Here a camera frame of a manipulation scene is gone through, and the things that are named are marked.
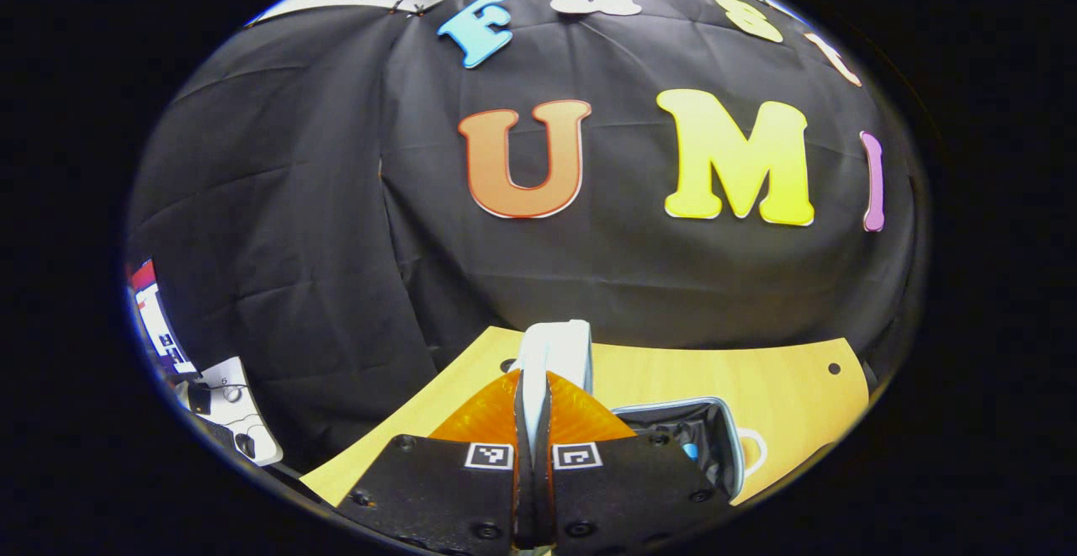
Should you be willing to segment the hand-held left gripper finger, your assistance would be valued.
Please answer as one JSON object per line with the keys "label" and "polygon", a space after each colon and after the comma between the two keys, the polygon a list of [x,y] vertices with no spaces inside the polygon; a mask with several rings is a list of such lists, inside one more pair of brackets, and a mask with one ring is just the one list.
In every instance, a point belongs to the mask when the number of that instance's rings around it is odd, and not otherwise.
{"label": "hand-held left gripper finger", "polygon": [[574,428],[561,408],[581,391],[547,376],[533,467],[533,530],[557,555],[647,555],[730,517],[723,482],[709,479],[672,428],[637,430],[582,407]]}
{"label": "hand-held left gripper finger", "polygon": [[504,373],[425,437],[392,437],[340,502],[342,516],[432,553],[509,556],[527,531],[519,380]]}

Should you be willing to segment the red white blue sign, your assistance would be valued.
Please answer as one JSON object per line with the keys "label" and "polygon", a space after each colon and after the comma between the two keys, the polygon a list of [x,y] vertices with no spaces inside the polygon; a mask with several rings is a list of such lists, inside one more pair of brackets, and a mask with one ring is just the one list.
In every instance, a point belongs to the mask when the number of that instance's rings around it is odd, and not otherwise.
{"label": "red white blue sign", "polygon": [[151,365],[165,379],[191,379],[199,376],[199,371],[188,360],[172,322],[167,317],[157,269],[151,258],[146,258],[130,273],[128,290],[135,325]]}

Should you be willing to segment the black backdrop cloth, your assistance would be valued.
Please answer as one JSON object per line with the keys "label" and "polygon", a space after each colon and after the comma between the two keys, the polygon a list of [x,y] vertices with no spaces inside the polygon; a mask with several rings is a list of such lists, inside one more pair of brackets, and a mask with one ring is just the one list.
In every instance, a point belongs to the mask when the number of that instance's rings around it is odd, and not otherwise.
{"label": "black backdrop cloth", "polygon": [[[926,177],[899,109],[761,0],[327,6],[234,34],[146,143],[127,260],[157,269],[193,364],[238,357],[288,465],[366,436],[488,326],[600,344],[843,338],[870,387],[910,348]],[[677,218],[695,89],[749,137],[805,115],[807,226]]]}

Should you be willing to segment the white device with black parts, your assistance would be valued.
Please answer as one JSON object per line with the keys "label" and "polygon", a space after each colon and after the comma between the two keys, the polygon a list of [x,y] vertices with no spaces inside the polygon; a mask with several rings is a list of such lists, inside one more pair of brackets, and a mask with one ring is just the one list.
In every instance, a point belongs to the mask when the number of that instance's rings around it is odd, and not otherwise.
{"label": "white device with black parts", "polygon": [[174,395],[186,411],[211,423],[211,431],[216,431],[216,426],[227,429],[232,446],[254,464],[272,465],[284,459],[284,450],[258,411],[239,357],[204,369],[196,379],[181,381]]}

